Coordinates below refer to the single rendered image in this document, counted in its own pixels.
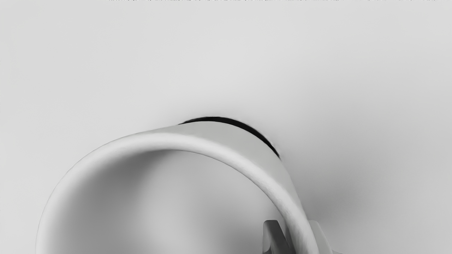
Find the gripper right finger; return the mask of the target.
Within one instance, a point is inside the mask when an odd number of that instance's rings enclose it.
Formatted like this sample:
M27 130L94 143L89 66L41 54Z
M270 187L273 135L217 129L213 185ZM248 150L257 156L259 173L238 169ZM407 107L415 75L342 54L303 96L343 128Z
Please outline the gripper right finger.
M326 235L323 233L320 224L315 220L309 220L310 228L312 229L319 254L343 254L341 252L337 252L333 250L326 238Z

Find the white ceramic mug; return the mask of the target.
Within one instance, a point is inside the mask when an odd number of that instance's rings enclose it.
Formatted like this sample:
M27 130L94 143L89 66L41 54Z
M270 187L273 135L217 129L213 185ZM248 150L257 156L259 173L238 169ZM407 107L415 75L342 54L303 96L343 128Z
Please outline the white ceramic mug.
M50 195L39 222L35 254L50 254L51 232L63 201L101 166L120 156L150 151L189 151L221 161L257 185L283 216L296 254L323 254L284 164L258 137L221 122L191 122L121 137L78 161Z

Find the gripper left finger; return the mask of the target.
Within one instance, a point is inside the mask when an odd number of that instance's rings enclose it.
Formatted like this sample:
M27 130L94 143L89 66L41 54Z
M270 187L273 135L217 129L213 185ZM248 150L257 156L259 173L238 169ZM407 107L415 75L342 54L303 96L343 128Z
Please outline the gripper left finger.
M263 223L262 254L294 254L277 220Z

